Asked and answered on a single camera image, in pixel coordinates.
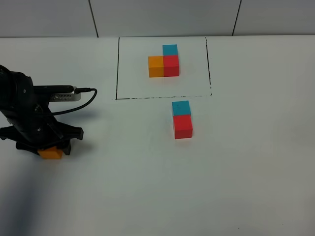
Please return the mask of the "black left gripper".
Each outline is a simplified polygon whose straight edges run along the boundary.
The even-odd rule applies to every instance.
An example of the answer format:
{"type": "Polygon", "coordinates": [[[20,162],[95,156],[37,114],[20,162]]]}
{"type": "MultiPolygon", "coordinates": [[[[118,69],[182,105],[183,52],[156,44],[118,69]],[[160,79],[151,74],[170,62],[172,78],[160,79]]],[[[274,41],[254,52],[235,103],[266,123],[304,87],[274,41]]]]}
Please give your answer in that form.
{"type": "Polygon", "coordinates": [[[65,155],[70,155],[70,141],[83,139],[84,131],[81,127],[57,121],[48,108],[44,109],[45,114],[40,113],[38,116],[30,111],[0,111],[11,124],[0,129],[0,138],[15,141],[17,149],[39,150],[57,147],[65,155]]]}

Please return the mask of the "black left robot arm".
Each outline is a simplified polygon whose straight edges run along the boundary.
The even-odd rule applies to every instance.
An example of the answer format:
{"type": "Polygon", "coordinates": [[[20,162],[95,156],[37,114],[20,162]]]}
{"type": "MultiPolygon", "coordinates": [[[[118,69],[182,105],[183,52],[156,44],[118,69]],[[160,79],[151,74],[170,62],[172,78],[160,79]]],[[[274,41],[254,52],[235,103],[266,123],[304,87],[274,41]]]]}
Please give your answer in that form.
{"type": "Polygon", "coordinates": [[[10,123],[0,130],[2,140],[34,154],[56,147],[70,155],[72,139],[83,139],[83,129],[58,122],[48,105],[54,94],[73,94],[73,86],[34,86],[31,77],[0,68],[0,111],[10,123]]]}

